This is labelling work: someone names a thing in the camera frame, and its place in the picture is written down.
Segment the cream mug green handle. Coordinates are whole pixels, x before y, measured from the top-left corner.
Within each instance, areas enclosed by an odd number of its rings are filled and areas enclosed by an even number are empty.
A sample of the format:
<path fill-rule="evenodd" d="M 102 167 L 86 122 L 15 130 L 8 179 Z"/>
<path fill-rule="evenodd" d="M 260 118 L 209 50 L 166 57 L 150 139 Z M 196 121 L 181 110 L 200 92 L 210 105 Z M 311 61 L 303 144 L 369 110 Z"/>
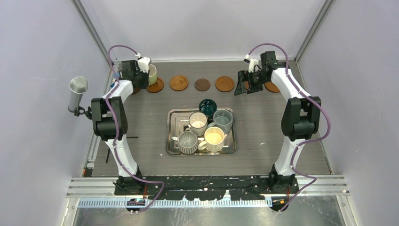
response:
<path fill-rule="evenodd" d="M 149 65 L 149 77 L 148 77 L 148 85 L 153 85 L 156 83 L 158 78 L 157 68 L 153 64 Z"/>

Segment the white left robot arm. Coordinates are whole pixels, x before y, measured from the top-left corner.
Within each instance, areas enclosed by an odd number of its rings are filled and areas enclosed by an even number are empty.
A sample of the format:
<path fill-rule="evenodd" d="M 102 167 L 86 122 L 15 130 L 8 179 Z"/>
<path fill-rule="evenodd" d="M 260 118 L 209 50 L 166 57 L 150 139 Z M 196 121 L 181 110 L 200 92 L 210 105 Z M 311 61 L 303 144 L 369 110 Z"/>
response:
<path fill-rule="evenodd" d="M 91 100 L 94 134 L 107 144 L 118 167 L 119 176 L 114 182 L 116 194 L 138 195 L 144 190 L 145 181 L 127 141 L 128 119 L 124 102 L 136 89 L 149 85 L 150 63 L 147 57 L 123 61 L 122 70 L 116 71 L 116 81 L 110 91 Z"/>

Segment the dark green mug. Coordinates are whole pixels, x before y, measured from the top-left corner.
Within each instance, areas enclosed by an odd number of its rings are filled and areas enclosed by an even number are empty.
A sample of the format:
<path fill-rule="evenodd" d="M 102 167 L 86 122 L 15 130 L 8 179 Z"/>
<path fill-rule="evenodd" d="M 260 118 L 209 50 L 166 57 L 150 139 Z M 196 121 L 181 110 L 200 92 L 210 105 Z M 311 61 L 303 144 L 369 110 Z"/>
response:
<path fill-rule="evenodd" d="M 199 103 L 199 111 L 206 115 L 207 121 L 213 121 L 213 115 L 217 111 L 217 104 L 212 99 L 203 99 Z"/>

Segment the grey ribbed mug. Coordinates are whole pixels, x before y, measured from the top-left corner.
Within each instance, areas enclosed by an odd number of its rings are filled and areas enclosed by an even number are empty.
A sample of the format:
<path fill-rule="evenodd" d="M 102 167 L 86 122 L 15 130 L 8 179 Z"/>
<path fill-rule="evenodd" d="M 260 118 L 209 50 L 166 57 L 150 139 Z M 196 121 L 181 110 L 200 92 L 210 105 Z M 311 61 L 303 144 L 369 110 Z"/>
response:
<path fill-rule="evenodd" d="M 198 149 L 198 137 L 193 132 L 185 131 L 177 137 L 171 137 L 174 147 L 184 154 L 192 154 Z"/>

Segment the silver metal tray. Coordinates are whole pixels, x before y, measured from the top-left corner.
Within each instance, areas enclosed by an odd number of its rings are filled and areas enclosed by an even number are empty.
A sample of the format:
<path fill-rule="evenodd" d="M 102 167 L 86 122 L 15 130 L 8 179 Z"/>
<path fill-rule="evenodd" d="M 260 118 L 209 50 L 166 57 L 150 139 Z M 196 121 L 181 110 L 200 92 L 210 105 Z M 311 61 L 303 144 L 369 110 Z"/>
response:
<path fill-rule="evenodd" d="M 184 127 L 189 124 L 189 117 L 192 113 L 198 112 L 198 109 L 172 109 L 168 112 L 167 119 L 167 142 L 166 142 L 166 152 L 170 156 L 187 156 L 186 153 L 182 153 L 176 142 L 172 141 L 172 137 L 178 137 L 184 132 Z M 237 138 L 235 132 L 235 124 L 232 124 L 231 131 L 225 134 L 225 140 L 223 144 L 223 149 L 219 152 L 213 153 L 204 150 L 197 150 L 191 153 L 190 156 L 195 155 L 231 155 L 237 152 Z"/>

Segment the white mug brown base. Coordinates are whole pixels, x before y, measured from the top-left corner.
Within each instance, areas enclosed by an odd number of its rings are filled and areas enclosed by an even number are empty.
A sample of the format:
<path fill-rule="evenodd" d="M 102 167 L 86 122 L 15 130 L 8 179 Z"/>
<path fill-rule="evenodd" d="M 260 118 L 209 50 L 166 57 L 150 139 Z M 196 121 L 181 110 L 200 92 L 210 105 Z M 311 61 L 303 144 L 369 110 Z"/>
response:
<path fill-rule="evenodd" d="M 184 132 L 190 131 L 200 137 L 205 134 L 207 125 L 207 116 L 204 113 L 192 113 L 188 119 L 188 124 L 184 126 Z"/>

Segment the dark walnut wooden coaster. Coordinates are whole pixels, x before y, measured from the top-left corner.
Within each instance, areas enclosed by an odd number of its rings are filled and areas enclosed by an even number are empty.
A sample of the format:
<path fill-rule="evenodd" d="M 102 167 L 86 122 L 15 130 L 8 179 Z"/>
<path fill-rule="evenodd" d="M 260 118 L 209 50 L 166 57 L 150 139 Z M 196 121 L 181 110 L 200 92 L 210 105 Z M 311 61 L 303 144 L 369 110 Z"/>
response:
<path fill-rule="evenodd" d="M 194 87 L 196 90 L 198 91 L 207 91 L 211 86 L 211 83 L 209 80 L 201 78 L 195 81 L 194 83 Z"/>

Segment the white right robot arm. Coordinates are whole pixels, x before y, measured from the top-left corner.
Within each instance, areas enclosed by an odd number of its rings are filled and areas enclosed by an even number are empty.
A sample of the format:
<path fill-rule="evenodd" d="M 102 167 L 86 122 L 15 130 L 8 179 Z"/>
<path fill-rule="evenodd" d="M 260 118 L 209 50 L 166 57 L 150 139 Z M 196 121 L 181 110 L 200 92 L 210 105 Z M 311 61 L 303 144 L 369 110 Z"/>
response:
<path fill-rule="evenodd" d="M 312 97 L 301 87 L 292 76 L 288 63 L 278 61 L 274 51 L 262 53 L 260 60 L 246 55 L 244 62 L 248 63 L 248 69 L 238 71 L 236 96 L 262 91 L 263 86 L 271 82 L 287 102 L 281 120 L 283 146 L 265 186 L 274 193 L 281 193 L 294 184 L 293 167 L 303 142 L 310 140 L 319 129 L 321 99 Z"/>

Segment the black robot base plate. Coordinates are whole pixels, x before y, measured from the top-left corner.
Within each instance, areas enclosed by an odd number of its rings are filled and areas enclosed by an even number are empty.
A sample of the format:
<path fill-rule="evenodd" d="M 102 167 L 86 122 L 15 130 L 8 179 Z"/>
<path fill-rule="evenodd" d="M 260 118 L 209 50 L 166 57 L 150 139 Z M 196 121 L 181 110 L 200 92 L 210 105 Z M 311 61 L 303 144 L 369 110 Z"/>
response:
<path fill-rule="evenodd" d="M 146 177 L 142 182 L 119 177 L 115 195 L 139 195 L 148 199 L 180 201 L 260 200 L 261 195 L 276 194 L 288 197 L 299 188 L 296 180 L 288 185 L 273 184 L 268 176 L 159 176 Z"/>

